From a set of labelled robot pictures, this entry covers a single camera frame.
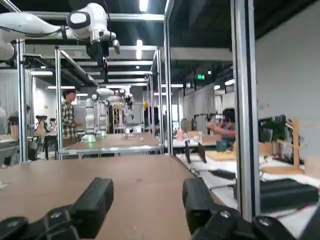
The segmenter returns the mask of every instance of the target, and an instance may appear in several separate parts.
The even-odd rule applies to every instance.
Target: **black device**
[[[94,239],[114,200],[112,179],[96,177],[73,205],[50,210],[29,223],[25,217],[0,222],[0,240]]]
[[[243,220],[230,207],[214,203],[202,178],[183,183],[182,202],[192,240],[296,240],[282,223],[269,216]],[[299,240],[318,240],[320,208],[316,210]]]
[[[233,197],[238,199],[237,184],[233,186]],[[263,213],[301,208],[316,204],[318,199],[316,187],[293,179],[260,181],[260,206]]]
[[[236,174],[234,172],[230,172],[230,171],[225,171],[222,169],[217,169],[217,170],[213,170],[213,171],[208,171],[210,172],[212,175],[222,178],[222,179],[228,179],[228,180],[234,180],[236,179]]]

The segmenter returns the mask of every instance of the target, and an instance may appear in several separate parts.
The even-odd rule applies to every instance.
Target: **dark hair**
[[[67,95],[69,94],[76,94],[77,91],[75,89],[66,89],[63,91],[62,95],[63,95],[63,98],[66,99]]]
[[[234,108],[226,108],[223,110],[222,115],[227,122],[234,123],[236,121],[236,114]]]

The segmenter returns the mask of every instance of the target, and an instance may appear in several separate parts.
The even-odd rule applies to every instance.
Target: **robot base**
[[[106,137],[107,136],[107,132],[105,130],[100,130],[96,133],[97,136],[99,137]]]
[[[95,143],[96,142],[95,135],[86,134],[81,138],[81,142],[84,142],[84,143]]]

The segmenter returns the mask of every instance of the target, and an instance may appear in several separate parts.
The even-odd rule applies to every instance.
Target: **green light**
[[[205,75],[198,74],[198,80],[205,80]]]

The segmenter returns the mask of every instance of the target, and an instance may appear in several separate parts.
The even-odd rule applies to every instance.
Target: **ceiling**
[[[88,2],[96,2],[104,6],[103,0],[12,0],[22,11],[71,12],[84,7]],[[106,0],[110,13],[140,14],[139,0]],[[256,39],[287,21],[316,0],[255,0],[255,35]],[[163,14],[166,0],[149,0],[148,14]],[[0,12],[7,10],[1,5]],[[175,0],[170,18],[170,45],[172,47],[224,48],[231,49],[231,20],[229,0]],[[48,21],[55,25],[65,25],[65,21]],[[111,22],[111,30],[117,34],[122,46],[134,46],[137,39],[144,45],[163,46],[163,24],[157,22]],[[28,40],[26,44],[41,45],[81,45],[76,41],[57,40]],[[31,67],[39,67],[38,62],[32,62]],[[70,66],[63,64],[67,70]],[[88,72],[99,72],[97,67],[86,67]],[[139,71],[149,71],[150,65],[140,66]],[[109,71],[136,71],[136,66],[111,66]],[[195,76],[204,74],[204,80],[195,80]],[[112,78],[136,78],[136,75],[120,75]],[[171,83],[195,82],[202,86],[213,82],[225,81],[232,78],[231,61],[198,61],[172,60]],[[52,77],[44,80],[54,83]],[[68,82],[68,75],[64,76],[63,84]]]

